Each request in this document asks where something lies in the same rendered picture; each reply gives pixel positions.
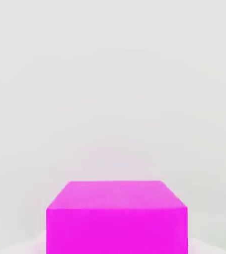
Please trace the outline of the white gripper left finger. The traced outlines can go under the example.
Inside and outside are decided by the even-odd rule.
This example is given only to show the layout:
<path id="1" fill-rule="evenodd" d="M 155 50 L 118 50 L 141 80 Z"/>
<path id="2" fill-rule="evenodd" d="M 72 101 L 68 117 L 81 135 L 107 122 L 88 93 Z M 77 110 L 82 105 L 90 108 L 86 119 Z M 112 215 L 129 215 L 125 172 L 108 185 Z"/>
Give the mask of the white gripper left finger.
<path id="1" fill-rule="evenodd" d="M 46 231 L 32 240 L 2 249 L 0 254 L 46 254 Z"/>

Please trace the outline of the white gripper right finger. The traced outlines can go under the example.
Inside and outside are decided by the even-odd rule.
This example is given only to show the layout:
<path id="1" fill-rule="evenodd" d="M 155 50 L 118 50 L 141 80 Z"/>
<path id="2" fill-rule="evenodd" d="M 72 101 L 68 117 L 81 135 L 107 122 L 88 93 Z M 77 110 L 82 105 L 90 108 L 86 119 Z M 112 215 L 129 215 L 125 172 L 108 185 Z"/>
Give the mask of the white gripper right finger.
<path id="1" fill-rule="evenodd" d="M 194 238 L 189 238 L 188 244 L 188 254 L 225 254 L 224 250 Z"/>

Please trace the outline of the small magenta cube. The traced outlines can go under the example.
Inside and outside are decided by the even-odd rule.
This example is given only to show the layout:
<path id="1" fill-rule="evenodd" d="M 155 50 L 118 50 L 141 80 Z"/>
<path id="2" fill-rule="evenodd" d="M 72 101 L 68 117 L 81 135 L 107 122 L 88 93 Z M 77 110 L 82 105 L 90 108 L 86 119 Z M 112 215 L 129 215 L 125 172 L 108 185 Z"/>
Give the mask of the small magenta cube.
<path id="1" fill-rule="evenodd" d="M 188 254 L 188 208 L 161 181 L 69 182 L 46 210 L 46 254 Z"/>

